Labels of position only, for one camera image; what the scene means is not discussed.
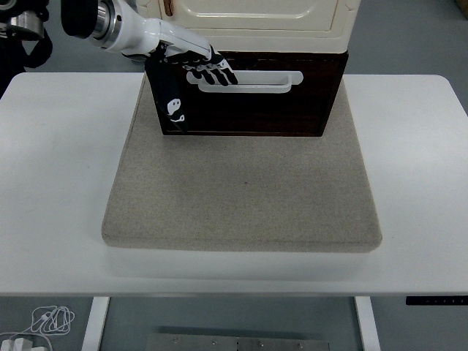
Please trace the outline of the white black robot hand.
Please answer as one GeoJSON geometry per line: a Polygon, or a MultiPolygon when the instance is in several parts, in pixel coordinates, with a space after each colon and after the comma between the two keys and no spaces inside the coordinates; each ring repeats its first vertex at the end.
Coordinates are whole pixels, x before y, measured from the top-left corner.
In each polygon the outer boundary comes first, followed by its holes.
{"type": "Polygon", "coordinates": [[[142,58],[154,102],[178,130],[188,132],[174,67],[213,85],[236,85],[237,77],[223,55],[209,41],[188,29],[158,18],[143,18],[124,1],[113,3],[121,27],[108,48],[142,58]]]}

